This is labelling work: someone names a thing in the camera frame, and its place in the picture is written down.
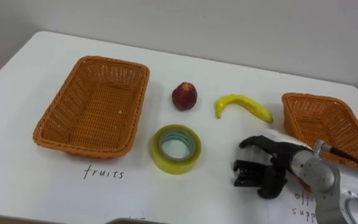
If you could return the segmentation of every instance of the tape core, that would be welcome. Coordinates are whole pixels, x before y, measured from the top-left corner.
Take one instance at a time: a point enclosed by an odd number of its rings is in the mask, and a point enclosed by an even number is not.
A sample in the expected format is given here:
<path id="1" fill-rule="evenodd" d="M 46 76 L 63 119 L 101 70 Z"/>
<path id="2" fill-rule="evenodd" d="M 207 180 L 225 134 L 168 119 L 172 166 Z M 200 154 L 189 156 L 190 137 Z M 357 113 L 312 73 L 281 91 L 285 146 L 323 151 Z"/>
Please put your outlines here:
<path id="1" fill-rule="evenodd" d="M 196 151 L 193 136 L 180 129 L 170 129 L 162 133 L 158 147 L 165 157 L 173 161 L 185 161 L 193 157 Z"/>

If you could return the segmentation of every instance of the orange wicker basket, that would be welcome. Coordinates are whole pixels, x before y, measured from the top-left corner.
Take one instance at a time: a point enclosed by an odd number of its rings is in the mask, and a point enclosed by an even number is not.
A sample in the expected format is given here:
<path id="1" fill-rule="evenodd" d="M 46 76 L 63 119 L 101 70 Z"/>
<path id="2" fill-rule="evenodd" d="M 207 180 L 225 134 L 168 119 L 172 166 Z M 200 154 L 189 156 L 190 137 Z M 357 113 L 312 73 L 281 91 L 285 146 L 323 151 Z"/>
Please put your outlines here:
<path id="1" fill-rule="evenodd" d="M 358 120 L 345 102 L 327 96 L 300 93 L 286 93 L 282 101 L 287 134 L 310 147 L 319 139 L 326 141 L 358 158 Z M 322 156 L 358 169 L 356 163 L 334 154 L 323 152 Z"/>
<path id="2" fill-rule="evenodd" d="M 39 146 L 110 159 L 129 152 L 137 131 L 149 69 L 104 57 L 79 59 L 38 122 Z"/>

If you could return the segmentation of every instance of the banana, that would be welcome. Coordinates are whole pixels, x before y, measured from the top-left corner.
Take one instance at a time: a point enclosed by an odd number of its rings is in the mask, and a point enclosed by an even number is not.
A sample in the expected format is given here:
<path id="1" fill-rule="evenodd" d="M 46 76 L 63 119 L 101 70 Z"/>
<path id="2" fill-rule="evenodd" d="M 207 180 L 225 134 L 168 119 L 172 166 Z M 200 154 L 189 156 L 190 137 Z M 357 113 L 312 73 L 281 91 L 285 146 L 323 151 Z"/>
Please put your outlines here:
<path id="1" fill-rule="evenodd" d="M 258 102 L 244 95 L 234 95 L 234 94 L 222 96 L 220 97 L 220 99 L 216 101 L 215 103 L 216 117 L 221 118 L 221 113 L 224 107 L 231 103 L 244 107 L 253 115 L 261 119 L 262 121 L 266 121 L 270 123 L 273 122 L 273 117 L 270 114 L 270 111 L 266 107 L 262 106 Z"/>

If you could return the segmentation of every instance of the packing tape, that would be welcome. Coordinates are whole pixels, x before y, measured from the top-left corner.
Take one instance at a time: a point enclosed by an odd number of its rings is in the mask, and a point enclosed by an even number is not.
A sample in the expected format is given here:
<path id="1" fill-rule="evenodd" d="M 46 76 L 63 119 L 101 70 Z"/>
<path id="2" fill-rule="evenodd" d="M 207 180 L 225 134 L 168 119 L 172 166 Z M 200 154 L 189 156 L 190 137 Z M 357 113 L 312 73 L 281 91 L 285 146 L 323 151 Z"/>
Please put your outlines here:
<path id="1" fill-rule="evenodd" d="M 184 157 L 168 155 L 164 150 L 164 145 L 169 144 L 172 140 L 184 144 L 187 147 L 188 154 Z M 189 172 L 195 166 L 200 154 L 201 141 L 197 134 L 186 126 L 171 124 L 159 129 L 153 137 L 151 155 L 154 164 L 169 174 Z"/>

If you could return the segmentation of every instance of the white table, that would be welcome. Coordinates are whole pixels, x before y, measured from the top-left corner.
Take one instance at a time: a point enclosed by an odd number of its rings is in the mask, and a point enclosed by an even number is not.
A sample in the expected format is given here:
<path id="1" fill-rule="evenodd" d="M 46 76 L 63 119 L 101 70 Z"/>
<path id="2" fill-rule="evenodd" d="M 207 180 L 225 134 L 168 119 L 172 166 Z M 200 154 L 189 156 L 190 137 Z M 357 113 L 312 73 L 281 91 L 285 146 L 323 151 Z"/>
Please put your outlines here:
<path id="1" fill-rule="evenodd" d="M 122 159 L 96 161 L 36 146 L 37 121 L 84 55 L 120 58 L 147 65 L 150 81 L 135 145 Z M 170 103 L 181 82 L 198 90 L 196 106 L 177 111 Z M 239 106 L 215 119 L 222 95 L 247 95 L 269 107 L 272 128 L 283 131 L 281 96 L 286 92 L 333 96 L 358 118 L 358 89 L 255 68 L 39 32 L 0 71 L 0 215 L 63 223 L 105 223 L 119 217 L 156 222 L 268 223 L 267 204 L 256 189 L 232 186 L 231 163 L 240 140 L 269 127 Z M 203 143 L 193 171 L 179 176 L 157 169 L 150 138 L 166 124 L 184 124 Z M 114 179 L 84 170 L 124 172 Z"/>

